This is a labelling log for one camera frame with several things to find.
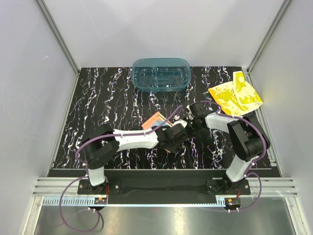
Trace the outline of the orange polka dot towel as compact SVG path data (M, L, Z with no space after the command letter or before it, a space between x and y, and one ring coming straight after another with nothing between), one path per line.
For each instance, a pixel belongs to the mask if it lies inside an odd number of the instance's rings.
M141 127L144 130L154 129L155 126L159 126L165 120L166 120L166 118L160 112L157 112L154 115L152 115L147 121L145 121ZM173 151L169 150L168 148L161 146L161 144L159 143L159 139L158 139L156 132L152 132L149 135L146 135L145 137L140 136L138 138L140 139L136 143L138 148L148 148L148 149L163 148L168 153L173 152Z

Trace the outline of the yellow patterned towel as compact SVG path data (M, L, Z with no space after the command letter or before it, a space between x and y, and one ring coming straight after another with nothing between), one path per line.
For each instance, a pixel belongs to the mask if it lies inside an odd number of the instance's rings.
M242 71L233 72L233 80L209 89L225 114L243 116L258 109L263 101L246 81Z

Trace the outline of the teal plastic basin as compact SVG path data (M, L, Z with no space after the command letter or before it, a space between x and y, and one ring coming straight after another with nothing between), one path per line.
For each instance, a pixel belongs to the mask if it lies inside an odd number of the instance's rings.
M132 66L132 83L142 92L180 92L191 79L190 65L181 58L143 58Z

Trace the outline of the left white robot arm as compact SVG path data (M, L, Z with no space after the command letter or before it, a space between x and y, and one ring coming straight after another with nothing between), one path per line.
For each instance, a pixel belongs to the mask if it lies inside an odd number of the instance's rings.
M143 130L118 130L105 125L99 132L84 140L76 153L86 166L89 189L96 194L105 190L104 167L117 152L130 149L165 149L176 153L180 145L190 138L185 121L172 126L159 125Z

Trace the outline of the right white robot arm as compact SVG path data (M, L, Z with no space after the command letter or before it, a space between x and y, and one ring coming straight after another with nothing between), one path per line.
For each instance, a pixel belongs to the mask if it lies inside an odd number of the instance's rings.
M233 194L240 187L239 181L247 176L250 168L263 158L270 142L255 115L232 117L221 113L187 116L188 127L193 130L204 128L226 132L230 135L235 156L226 170L222 181L224 192Z

